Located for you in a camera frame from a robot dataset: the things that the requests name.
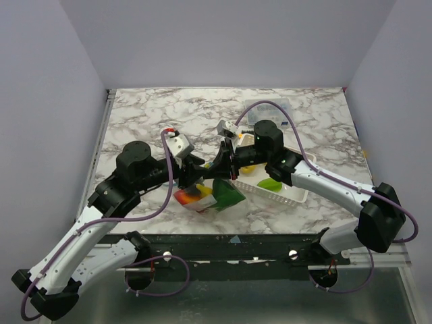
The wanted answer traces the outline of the yellow toy banana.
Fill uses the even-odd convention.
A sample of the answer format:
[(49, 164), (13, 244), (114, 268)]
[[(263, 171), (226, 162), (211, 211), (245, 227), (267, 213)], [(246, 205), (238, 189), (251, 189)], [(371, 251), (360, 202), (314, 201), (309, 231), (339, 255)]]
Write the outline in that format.
[(212, 195), (213, 194), (212, 188), (204, 186), (202, 184), (197, 184), (196, 188), (198, 189), (198, 191), (200, 192), (200, 195), (202, 197), (206, 197), (208, 195)]

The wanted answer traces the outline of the green toy leafy vegetable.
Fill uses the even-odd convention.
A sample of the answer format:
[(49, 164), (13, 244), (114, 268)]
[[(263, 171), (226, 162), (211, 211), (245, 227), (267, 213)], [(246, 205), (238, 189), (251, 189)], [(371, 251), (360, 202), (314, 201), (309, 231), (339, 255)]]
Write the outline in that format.
[(217, 212), (233, 207), (246, 199), (246, 197), (228, 180), (214, 179), (212, 189), (212, 195), (216, 203), (212, 205), (211, 208), (215, 209)]

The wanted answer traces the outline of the clear zip top bag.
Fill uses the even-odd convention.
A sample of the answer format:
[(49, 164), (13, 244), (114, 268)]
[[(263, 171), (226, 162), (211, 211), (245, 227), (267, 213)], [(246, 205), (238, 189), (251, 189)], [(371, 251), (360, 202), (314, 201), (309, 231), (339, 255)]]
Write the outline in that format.
[(187, 211), (190, 211), (193, 213), (198, 213), (201, 215), (211, 215), (211, 216), (215, 216), (215, 215), (220, 214), (220, 213), (222, 215), (229, 215), (231, 213), (239, 213), (241, 215), (246, 214), (247, 209), (248, 209), (247, 198), (245, 200), (243, 200), (242, 202), (239, 202), (238, 204), (236, 204), (233, 207), (227, 208), (221, 212), (217, 212), (215, 209), (211, 208), (211, 206), (216, 203), (216, 200), (214, 199), (213, 195), (208, 195), (206, 197), (202, 197), (200, 195), (200, 192), (196, 188), (197, 184), (202, 184), (204, 186), (212, 188), (213, 187), (213, 179), (205, 180), (205, 179), (201, 178), (196, 183), (194, 183), (192, 186), (185, 188), (185, 189), (179, 189), (178, 188), (178, 181), (177, 180), (175, 181), (172, 197), (173, 197), (173, 194), (178, 190), (183, 190), (184, 192), (186, 192), (190, 196), (194, 197), (194, 202), (187, 204), (187, 205), (181, 205)]

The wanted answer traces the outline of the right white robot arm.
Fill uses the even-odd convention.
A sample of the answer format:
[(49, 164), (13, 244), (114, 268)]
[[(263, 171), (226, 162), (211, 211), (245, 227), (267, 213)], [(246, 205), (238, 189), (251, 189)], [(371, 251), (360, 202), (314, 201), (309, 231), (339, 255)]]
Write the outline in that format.
[(206, 179), (235, 180), (242, 167), (263, 164), (273, 180), (318, 194), (357, 218), (319, 233), (310, 247), (310, 255), (320, 265), (343, 250), (361, 246), (378, 253), (387, 252), (406, 221), (392, 186), (362, 184), (312, 164), (304, 151), (284, 146), (282, 131), (272, 121), (263, 120), (254, 126), (254, 143), (249, 146), (237, 145), (238, 127), (231, 122), (221, 120), (217, 132), (224, 140), (204, 175)]

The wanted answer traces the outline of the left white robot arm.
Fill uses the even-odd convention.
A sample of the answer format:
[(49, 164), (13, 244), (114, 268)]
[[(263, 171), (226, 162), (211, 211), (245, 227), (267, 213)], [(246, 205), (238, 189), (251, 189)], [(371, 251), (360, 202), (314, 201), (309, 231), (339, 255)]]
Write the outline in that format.
[(141, 267), (149, 261), (149, 241), (137, 231), (128, 232), (108, 252), (92, 258), (88, 253), (126, 215), (137, 207), (141, 195), (174, 180), (192, 184), (201, 178), (204, 160), (181, 138), (164, 141), (165, 158), (156, 160), (142, 141), (125, 145), (113, 173), (99, 183), (79, 218), (53, 250), (31, 269), (18, 269), (13, 284), (31, 301), (40, 315), (55, 321), (77, 303), (85, 287), (120, 267)]

